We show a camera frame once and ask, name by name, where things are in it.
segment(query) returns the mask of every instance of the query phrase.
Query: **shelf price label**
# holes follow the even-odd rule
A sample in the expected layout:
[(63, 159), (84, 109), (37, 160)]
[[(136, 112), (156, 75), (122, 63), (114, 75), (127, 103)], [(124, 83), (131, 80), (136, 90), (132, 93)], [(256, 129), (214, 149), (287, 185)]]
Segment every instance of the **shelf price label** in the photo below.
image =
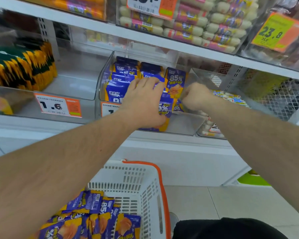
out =
[(42, 113), (82, 117), (80, 100), (34, 93)]
[(271, 13), (251, 43), (283, 53), (298, 36), (298, 20)]
[(110, 115), (120, 108), (121, 104), (111, 102), (101, 102), (101, 117)]
[(172, 20), (177, 0), (128, 0), (130, 9)]

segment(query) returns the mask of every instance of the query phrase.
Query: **white plastic basket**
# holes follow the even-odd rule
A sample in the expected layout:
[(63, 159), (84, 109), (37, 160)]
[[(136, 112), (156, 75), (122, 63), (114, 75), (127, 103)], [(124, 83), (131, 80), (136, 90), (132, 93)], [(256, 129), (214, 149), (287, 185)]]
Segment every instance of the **white plastic basket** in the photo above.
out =
[(141, 215), (141, 239), (170, 239), (171, 225), (160, 168), (148, 162), (109, 160), (88, 184), (103, 190), (122, 213)]

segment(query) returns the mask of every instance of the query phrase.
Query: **hand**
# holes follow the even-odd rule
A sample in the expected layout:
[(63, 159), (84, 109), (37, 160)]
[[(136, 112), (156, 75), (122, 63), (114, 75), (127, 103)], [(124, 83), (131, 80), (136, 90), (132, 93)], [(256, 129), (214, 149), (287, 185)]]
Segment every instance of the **hand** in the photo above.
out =
[(155, 77), (135, 79), (128, 87), (118, 112), (124, 113), (135, 129), (160, 126), (166, 117), (158, 113), (165, 84)]
[(181, 101), (184, 106), (194, 111), (204, 111), (204, 104), (210, 103), (216, 96), (203, 84), (197, 82), (183, 90)]

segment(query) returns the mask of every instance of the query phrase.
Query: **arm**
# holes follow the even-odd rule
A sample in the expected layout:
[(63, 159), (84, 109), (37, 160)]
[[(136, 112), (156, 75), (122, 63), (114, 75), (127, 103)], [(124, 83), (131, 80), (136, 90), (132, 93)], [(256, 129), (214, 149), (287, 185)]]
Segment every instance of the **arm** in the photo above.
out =
[(0, 238), (27, 238), (84, 188), (136, 129), (165, 122), (164, 84), (134, 80), (115, 113), (0, 157)]
[(299, 127), (214, 96), (194, 83), (182, 103), (202, 110), (242, 159), (299, 212)]

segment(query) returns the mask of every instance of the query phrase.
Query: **black shorts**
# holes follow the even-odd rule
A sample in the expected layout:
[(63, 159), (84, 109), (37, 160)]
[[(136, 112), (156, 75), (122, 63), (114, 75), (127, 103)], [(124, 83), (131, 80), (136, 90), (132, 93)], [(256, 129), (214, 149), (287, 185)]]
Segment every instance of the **black shorts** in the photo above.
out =
[(255, 219), (180, 221), (172, 239), (288, 239), (272, 226)]

